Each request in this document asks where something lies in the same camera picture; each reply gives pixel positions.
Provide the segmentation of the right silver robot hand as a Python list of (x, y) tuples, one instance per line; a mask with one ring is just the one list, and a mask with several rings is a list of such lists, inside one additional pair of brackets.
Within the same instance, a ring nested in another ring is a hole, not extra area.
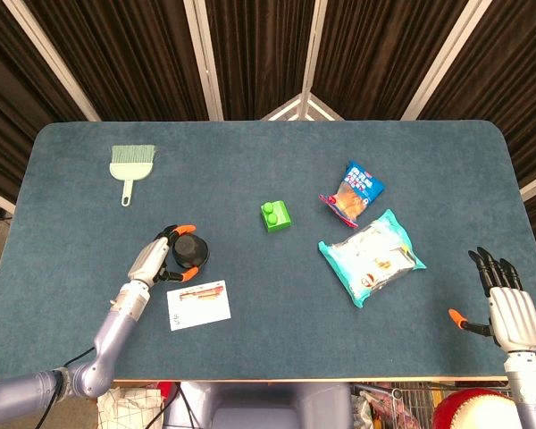
[(506, 259), (495, 259), (482, 247), (470, 250), (489, 305), (489, 322), (468, 321), (451, 308), (448, 315), (461, 330), (491, 337), (506, 353), (536, 351), (536, 309), (518, 272)]

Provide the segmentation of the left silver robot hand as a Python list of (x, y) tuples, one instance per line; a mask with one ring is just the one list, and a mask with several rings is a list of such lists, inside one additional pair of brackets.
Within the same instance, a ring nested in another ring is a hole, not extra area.
[(193, 224), (170, 225), (159, 232), (138, 254), (128, 272), (129, 280), (153, 287), (158, 281), (188, 282), (194, 278), (199, 273), (199, 265), (192, 265), (183, 273), (168, 272), (165, 259), (179, 237), (195, 232), (196, 229)]

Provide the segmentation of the upside-down black bowl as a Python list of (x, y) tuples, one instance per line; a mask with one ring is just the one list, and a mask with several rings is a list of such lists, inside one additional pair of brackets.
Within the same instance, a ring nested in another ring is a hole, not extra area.
[(180, 235), (172, 247), (172, 255), (177, 265), (189, 269), (204, 265), (209, 257), (206, 242), (195, 234)]

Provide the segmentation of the light green hand brush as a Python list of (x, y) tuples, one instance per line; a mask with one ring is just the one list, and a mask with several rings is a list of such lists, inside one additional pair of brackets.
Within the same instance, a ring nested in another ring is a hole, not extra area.
[(116, 145), (112, 146), (110, 174), (123, 182), (121, 205), (129, 206), (133, 184), (145, 179), (153, 169), (154, 145)]

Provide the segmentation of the white printed card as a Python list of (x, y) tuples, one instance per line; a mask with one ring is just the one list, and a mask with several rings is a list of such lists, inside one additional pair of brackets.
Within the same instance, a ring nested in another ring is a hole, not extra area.
[(231, 318), (225, 281), (170, 290), (166, 298), (172, 332)]

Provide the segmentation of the red and white ball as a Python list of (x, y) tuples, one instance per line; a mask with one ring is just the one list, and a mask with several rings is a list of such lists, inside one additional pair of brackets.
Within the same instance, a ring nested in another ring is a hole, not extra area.
[(515, 403), (487, 389), (455, 391), (434, 410), (433, 429), (522, 429)]

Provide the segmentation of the green toy building block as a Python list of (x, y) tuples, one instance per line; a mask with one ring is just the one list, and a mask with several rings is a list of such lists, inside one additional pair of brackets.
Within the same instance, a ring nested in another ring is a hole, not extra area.
[(263, 203), (260, 206), (260, 213), (268, 232), (279, 231), (292, 224), (288, 209), (282, 200)]

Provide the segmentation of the white checked cloth bag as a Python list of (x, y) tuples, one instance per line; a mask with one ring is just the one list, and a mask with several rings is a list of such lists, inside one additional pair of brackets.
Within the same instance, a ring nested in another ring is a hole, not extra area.
[(162, 429), (164, 398), (158, 389), (114, 388), (97, 399), (96, 429)]

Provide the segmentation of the teal snack bag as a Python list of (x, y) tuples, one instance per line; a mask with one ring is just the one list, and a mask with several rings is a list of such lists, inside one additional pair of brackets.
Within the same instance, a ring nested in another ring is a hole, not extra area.
[(390, 209), (340, 243), (320, 241), (318, 250), (358, 308), (389, 282), (426, 268)]

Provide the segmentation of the grey robot torso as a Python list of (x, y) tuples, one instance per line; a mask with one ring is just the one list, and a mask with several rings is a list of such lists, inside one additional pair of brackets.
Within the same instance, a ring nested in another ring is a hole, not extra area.
[(353, 429), (348, 383), (183, 382), (163, 429)]

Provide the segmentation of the blue snack bag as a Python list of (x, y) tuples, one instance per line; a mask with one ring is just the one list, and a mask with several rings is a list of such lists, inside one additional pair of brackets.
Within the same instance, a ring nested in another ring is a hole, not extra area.
[(357, 228), (357, 217), (385, 190), (385, 184), (365, 168), (350, 161), (335, 194), (319, 195), (344, 224)]

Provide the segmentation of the white partition post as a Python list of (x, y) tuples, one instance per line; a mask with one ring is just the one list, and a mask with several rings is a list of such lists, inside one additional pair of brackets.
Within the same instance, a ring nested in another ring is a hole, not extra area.
[(401, 121), (417, 120), (493, 0), (468, 0), (415, 91)]
[(96, 108), (26, 3), (23, 0), (2, 2), (86, 119), (101, 122)]
[(224, 120), (205, 0), (183, 0), (191, 43), (210, 121)]
[(299, 104), (297, 105), (297, 119), (300, 121), (307, 119), (307, 105), (314, 83), (327, 5), (328, 0), (314, 0), (314, 13), (308, 40), (303, 85), (301, 94), (298, 97)]

